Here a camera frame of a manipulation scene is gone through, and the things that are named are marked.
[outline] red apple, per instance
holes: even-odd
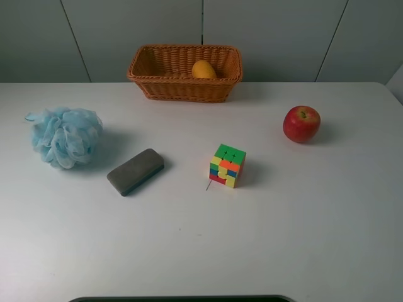
[[[285,116],[283,123],[284,134],[293,142],[308,142],[319,129],[321,116],[308,106],[292,108]]]

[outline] eraser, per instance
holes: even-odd
[[[126,196],[163,168],[163,157],[153,149],[147,149],[113,169],[106,178],[122,196]]]

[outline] yellow mango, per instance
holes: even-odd
[[[192,69],[191,75],[197,78],[204,79],[216,79],[217,75],[215,74],[214,68],[205,60],[197,61]]]

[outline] loofah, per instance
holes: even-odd
[[[52,167],[70,169],[87,164],[94,154],[102,122],[94,111],[57,108],[41,115],[28,114],[32,126],[32,146]]]

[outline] brown wicker basket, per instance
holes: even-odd
[[[217,79],[195,79],[191,68],[208,61]],[[222,103],[242,79],[241,55],[235,47],[218,45],[146,45],[127,71],[149,99]]]

